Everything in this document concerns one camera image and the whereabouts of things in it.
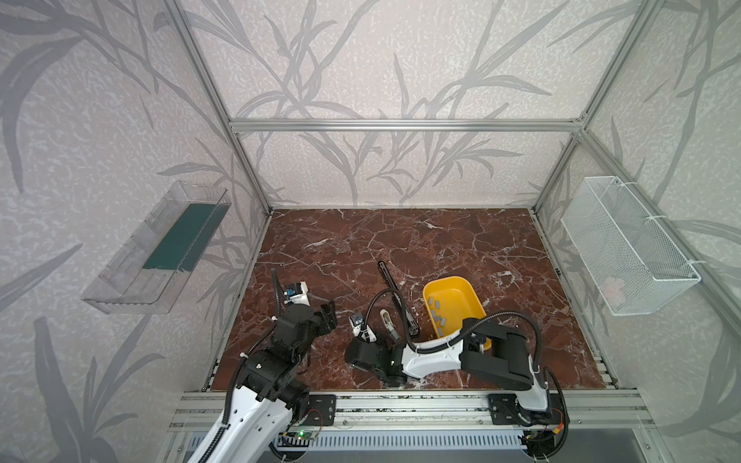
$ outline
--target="black robotic arm joint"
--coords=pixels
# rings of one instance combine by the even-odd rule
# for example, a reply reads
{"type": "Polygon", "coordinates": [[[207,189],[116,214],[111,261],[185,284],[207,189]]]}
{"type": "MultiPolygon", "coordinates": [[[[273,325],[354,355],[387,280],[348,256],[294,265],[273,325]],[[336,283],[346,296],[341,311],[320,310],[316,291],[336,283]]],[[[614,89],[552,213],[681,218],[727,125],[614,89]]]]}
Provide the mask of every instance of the black robotic arm joint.
{"type": "Polygon", "coordinates": [[[375,374],[386,387],[399,387],[407,382],[407,376],[402,371],[403,353],[403,344],[388,348],[377,342],[353,338],[345,350],[345,361],[359,370],[375,374]]]}

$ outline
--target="black tool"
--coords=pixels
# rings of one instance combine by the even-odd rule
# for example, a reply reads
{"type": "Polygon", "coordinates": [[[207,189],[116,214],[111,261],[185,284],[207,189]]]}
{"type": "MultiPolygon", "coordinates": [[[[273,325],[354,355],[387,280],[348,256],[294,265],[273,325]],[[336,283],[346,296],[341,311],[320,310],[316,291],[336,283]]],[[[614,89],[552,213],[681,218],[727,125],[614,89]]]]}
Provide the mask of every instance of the black tool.
{"type": "MultiPolygon", "coordinates": [[[[388,272],[388,269],[386,268],[386,263],[383,261],[378,261],[378,270],[381,272],[381,276],[383,277],[383,281],[386,282],[389,288],[392,288],[394,290],[399,290],[399,287],[396,286],[396,282],[391,277],[391,274],[388,272]]],[[[419,336],[419,323],[417,323],[416,317],[414,314],[407,308],[407,305],[404,303],[401,298],[399,298],[396,294],[392,294],[393,299],[393,305],[396,306],[396,309],[399,311],[399,314],[401,314],[402,310],[405,310],[407,313],[407,323],[409,325],[409,334],[412,335],[412,337],[419,336]]]]}

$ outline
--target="transparent acrylic tray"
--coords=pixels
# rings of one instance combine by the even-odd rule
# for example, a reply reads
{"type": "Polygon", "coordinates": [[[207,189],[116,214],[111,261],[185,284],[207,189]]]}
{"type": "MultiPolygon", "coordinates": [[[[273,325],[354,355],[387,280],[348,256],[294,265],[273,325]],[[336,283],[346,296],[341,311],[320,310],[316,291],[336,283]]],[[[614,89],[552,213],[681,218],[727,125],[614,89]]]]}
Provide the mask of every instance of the transparent acrylic tray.
{"type": "Polygon", "coordinates": [[[231,201],[176,181],[82,300],[105,313],[169,313],[231,201]]]}

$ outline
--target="red wire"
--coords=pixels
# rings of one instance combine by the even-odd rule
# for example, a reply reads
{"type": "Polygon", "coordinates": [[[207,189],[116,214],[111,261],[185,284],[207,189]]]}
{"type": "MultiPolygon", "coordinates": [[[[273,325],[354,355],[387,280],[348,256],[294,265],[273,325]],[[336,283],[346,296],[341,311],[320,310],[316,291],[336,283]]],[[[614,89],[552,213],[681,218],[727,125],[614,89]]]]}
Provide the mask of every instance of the red wire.
{"type": "Polygon", "coordinates": [[[554,408],[555,411],[557,411],[561,415],[561,422],[559,423],[559,426],[563,424],[563,412],[557,408],[554,408]]]}

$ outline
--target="black mounting plate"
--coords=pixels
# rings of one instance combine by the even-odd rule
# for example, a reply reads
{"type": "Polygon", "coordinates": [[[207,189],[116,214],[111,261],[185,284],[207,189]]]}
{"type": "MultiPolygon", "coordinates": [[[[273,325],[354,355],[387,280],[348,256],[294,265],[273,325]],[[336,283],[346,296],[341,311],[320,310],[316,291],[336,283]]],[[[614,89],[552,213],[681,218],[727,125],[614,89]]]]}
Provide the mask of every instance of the black mounting plate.
{"type": "MultiPolygon", "coordinates": [[[[514,394],[506,393],[495,393],[488,395],[491,424],[518,425],[517,420],[514,418],[514,416],[512,416],[512,413],[517,412],[515,404],[516,398],[517,396],[515,396],[514,394]]],[[[551,406],[563,411],[563,405],[561,404],[558,393],[556,392],[551,393],[551,406]]],[[[537,418],[544,419],[547,423],[553,425],[558,425],[561,422],[561,416],[558,414],[558,412],[550,416],[539,413],[537,415],[537,418]]]]}
{"type": "Polygon", "coordinates": [[[334,424],[334,412],[337,405],[337,396],[334,394],[310,394],[309,410],[314,409],[319,413],[310,411],[306,415],[303,426],[332,426],[334,424]]]}

